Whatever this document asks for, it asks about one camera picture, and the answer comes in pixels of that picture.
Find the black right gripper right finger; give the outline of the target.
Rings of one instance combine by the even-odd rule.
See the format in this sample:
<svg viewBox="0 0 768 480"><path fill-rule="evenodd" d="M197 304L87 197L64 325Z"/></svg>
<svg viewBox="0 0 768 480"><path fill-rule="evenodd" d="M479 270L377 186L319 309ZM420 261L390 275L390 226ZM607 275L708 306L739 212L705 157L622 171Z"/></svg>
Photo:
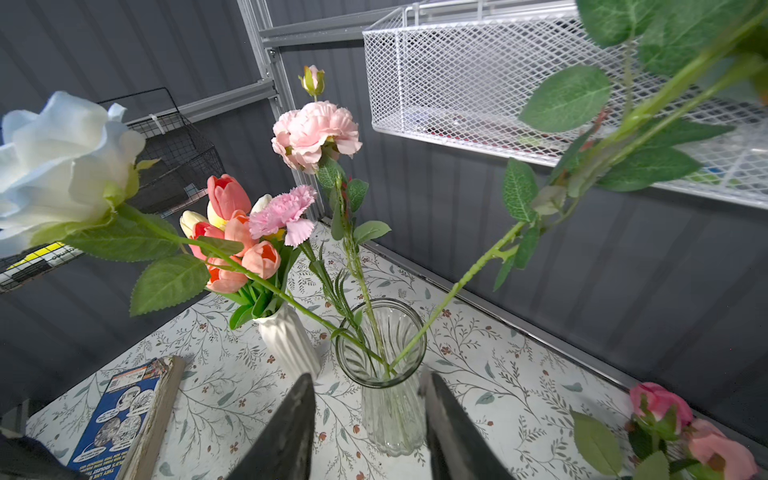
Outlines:
<svg viewBox="0 0 768 480"><path fill-rule="evenodd" d="M433 479L513 479L438 373L421 375L421 397Z"/></svg>

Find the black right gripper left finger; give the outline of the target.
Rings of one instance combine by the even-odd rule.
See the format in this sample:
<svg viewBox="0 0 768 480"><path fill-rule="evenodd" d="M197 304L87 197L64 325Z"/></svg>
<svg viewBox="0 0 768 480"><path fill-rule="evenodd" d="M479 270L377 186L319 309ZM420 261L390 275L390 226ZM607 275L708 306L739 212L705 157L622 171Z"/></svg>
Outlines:
<svg viewBox="0 0 768 480"><path fill-rule="evenodd" d="M228 479L309 479L315 415L313 380L304 373Z"/></svg>

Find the hot pink rose stem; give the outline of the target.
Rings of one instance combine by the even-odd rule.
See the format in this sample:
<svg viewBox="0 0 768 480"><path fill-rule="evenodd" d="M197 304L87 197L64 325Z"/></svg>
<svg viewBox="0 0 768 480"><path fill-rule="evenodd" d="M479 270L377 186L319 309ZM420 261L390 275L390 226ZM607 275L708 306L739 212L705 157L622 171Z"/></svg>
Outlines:
<svg viewBox="0 0 768 480"><path fill-rule="evenodd" d="M626 430L639 460L656 451L667 453L668 444L679 441L694 420L688 403L659 384L638 384L630 390L629 397L633 413Z"/></svg>

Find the pink carnation stem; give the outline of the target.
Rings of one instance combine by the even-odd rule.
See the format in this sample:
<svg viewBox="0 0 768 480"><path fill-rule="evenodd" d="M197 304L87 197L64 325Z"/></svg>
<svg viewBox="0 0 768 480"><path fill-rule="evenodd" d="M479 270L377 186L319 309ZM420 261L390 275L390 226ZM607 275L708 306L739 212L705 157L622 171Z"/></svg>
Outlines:
<svg viewBox="0 0 768 480"><path fill-rule="evenodd" d="M305 212L316 198L313 187L300 185L272 199L260 199L248 218L248 232L254 245L245 251L242 265L260 278L273 279L283 286L293 264L304 255L326 299L360 332L361 319L352 312L343 291L347 275L341 272L332 278L323 260L323 250L314 249L310 242L316 223L306 218Z"/></svg>

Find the large pink rose stem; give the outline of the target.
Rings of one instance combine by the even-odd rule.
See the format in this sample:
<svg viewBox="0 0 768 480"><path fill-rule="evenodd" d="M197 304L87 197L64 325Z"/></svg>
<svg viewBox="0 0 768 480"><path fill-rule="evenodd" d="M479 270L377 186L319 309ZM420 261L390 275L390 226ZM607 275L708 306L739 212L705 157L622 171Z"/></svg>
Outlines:
<svg viewBox="0 0 768 480"><path fill-rule="evenodd" d="M634 471L623 473L623 456L615 435L598 420L573 411L574 440L580 455L597 472L616 479L753 479L759 469L753 454L744 445L720 433L712 424L695 420L685 432L685 456L672 459L661 440L642 439L640 427L633 433L640 452Z"/></svg>

